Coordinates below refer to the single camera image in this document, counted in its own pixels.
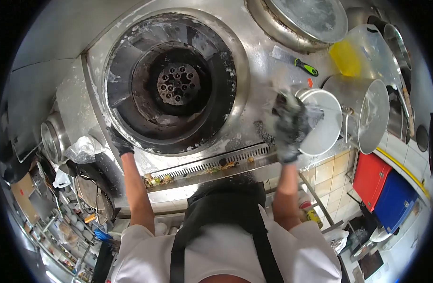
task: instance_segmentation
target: pot handle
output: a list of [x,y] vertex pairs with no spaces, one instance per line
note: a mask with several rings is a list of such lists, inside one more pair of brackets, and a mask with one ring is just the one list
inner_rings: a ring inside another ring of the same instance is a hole
[[345,129],[344,129],[344,142],[347,144],[349,142],[349,133],[348,133],[348,122],[349,122],[349,117],[350,115],[353,114],[353,109],[345,106],[345,105],[341,105],[341,110],[343,111],[343,117],[345,120]]

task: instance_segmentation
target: bucket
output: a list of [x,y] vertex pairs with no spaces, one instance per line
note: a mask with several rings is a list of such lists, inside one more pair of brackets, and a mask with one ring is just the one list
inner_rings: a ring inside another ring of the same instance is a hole
[[346,142],[370,154],[379,145],[388,125],[390,104],[385,84],[379,79],[331,76],[323,89],[341,103]]
[[317,122],[315,128],[306,136],[299,150],[310,156],[327,152],[341,133],[343,114],[338,100],[333,94],[320,88],[301,89],[295,96],[304,103],[307,111],[323,111],[323,119]]

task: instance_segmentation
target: drainage grate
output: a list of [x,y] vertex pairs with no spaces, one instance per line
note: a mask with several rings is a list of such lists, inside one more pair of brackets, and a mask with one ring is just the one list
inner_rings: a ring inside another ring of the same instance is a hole
[[151,173],[151,176],[160,177],[163,179],[167,174],[169,174],[171,177],[175,178],[178,176],[197,173],[205,170],[208,167],[216,167],[221,164],[226,164],[229,162],[241,162],[247,160],[250,157],[256,158],[260,156],[265,156],[268,155],[269,152],[270,152],[270,147],[267,144],[265,143],[256,144],[241,150],[235,150],[225,154],[220,154],[210,158],[205,158],[199,161],[154,172]]

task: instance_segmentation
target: gray glove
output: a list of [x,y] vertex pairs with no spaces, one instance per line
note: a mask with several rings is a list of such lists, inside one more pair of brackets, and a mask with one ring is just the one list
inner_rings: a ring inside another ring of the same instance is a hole
[[129,143],[128,140],[123,138],[121,134],[111,125],[111,127],[106,127],[108,133],[110,134],[111,141],[113,142],[114,147],[119,151],[119,156],[122,156],[125,153],[131,152],[134,154],[133,144]]
[[300,155],[299,147],[311,131],[306,107],[291,92],[281,91],[272,113],[278,116],[275,124],[278,161],[292,163]]

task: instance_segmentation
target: green handle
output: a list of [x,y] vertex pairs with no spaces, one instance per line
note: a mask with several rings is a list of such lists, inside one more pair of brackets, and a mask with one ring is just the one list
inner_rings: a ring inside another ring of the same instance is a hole
[[296,65],[299,68],[302,68],[305,72],[309,73],[311,76],[318,76],[319,72],[316,70],[316,68],[303,63],[302,61],[300,61],[300,59],[295,59],[295,61],[293,62],[294,65]]

